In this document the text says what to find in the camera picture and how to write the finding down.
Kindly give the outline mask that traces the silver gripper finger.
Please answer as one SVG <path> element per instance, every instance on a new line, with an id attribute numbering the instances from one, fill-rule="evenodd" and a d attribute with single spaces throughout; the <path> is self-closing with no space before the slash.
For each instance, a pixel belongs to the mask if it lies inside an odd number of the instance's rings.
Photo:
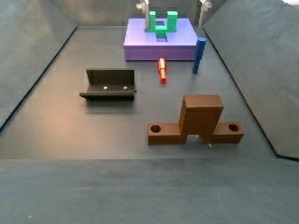
<path id="1" fill-rule="evenodd" d="M 200 0 L 200 15 L 199 15 L 197 27 L 201 27 L 204 13 L 209 10 L 211 7 L 212 7 L 211 0 Z"/>
<path id="2" fill-rule="evenodd" d="M 139 0 L 136 8 L 144 13 L 144 28 L 149 28 L 149 0 Z"/>

